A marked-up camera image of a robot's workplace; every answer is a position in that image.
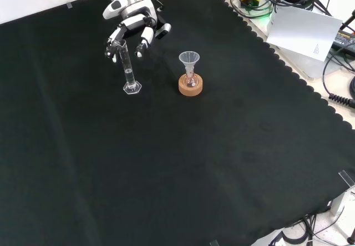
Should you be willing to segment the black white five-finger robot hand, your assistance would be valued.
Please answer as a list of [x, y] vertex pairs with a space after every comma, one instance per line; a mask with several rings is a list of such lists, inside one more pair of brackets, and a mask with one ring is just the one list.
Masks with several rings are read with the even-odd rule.
[[158, 23], [155, 9], [150, 0], [129, 4], [128, 0], [113, 0], [103, 13], [105, 19], [121, 16], [118, 24], [106, 43], [105, 56], [113, 59], [127, 35], [142, 30], [141, 42], [137, 45], [135, 55], [142, 58], [154, 38]]

